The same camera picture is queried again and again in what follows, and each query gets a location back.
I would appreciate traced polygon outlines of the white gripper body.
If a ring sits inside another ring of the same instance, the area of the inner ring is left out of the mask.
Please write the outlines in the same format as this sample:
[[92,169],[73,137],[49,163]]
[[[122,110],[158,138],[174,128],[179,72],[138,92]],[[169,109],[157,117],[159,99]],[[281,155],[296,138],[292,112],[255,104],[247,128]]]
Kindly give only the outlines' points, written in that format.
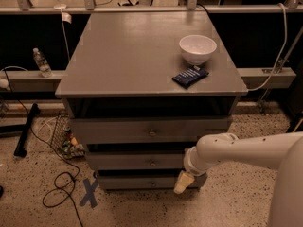
[[193,176],[201,176],[208,170],[208,165],[199,157],[197,148],[187,148],[184,157],[184,168]]

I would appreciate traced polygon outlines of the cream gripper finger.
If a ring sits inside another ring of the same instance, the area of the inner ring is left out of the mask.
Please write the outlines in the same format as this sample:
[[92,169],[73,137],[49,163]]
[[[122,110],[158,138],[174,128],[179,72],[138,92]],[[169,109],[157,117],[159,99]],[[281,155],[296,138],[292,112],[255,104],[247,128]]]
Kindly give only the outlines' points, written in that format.
[[174,193],[183,193],[193,182],[195,178],[188,172],[181,171],[174,186]]

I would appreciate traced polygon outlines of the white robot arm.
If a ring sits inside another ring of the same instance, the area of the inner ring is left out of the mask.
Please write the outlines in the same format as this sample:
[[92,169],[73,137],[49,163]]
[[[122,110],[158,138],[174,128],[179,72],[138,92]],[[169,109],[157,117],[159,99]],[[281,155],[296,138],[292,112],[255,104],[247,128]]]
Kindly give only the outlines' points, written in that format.
[[211,167],[235,161],[277,171],[267,227],[303,227],[303,132],[240,139],[209,134],[186,150],[174,192],[183,193]]

